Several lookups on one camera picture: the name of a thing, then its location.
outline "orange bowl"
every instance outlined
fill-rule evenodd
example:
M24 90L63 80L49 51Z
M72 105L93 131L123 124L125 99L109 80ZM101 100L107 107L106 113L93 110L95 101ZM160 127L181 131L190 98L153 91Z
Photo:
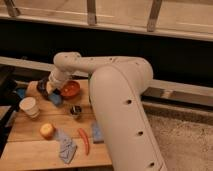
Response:
M80 84L77 81L69 81L61 89L61 96L65 99L70 99L80 92Z

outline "wooden table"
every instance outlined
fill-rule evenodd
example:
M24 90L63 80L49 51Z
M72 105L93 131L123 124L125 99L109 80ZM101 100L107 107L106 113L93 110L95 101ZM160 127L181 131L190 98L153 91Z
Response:
M0 160L0 170L42 170L57 168L76 168L111 165L105 144L93 144L91 123L95 121L88 97L88 81L78 81L81 93L72 100L64 101L59 108L44 100L36 90L37 82L31 82L26 95L35 97L40 108L37 120L30 120L22 111L18 112ZM82 117L78 121L69 115L71 106L80 105ZM78 148L70 164L64 164L59 155L59 143L55 140L44 140L39 134L42 124L51 122L56 128L64 130L77 143ZM82 139L77 133L83 128L90 140L91 150L88 156Z

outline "white cup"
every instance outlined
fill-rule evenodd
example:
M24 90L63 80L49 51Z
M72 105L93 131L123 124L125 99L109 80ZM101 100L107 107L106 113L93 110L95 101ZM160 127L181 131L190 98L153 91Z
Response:
M26 97L20 103L19 107L23 110L30 118L36 118L39 115L39 108L36 104L34 97Z

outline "red chili pepper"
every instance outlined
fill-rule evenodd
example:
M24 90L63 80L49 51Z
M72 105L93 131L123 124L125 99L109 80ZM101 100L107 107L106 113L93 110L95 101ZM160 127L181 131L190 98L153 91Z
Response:
M85 145L85 154L88 155L89 154L89 139L88 139L88 136L87 136L87 133L82 129L82 128L79 128L78 129L78 133L80 135L80 137L83 139L84 141L84 145Z

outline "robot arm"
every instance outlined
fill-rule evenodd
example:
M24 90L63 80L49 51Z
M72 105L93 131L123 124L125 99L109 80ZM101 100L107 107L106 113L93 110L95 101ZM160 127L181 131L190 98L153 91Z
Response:
M153 78L145 59L59 53L54 64L49 79L55 87L63 85L74 70L92 73L91 104L115 171L167 170L140 101Z

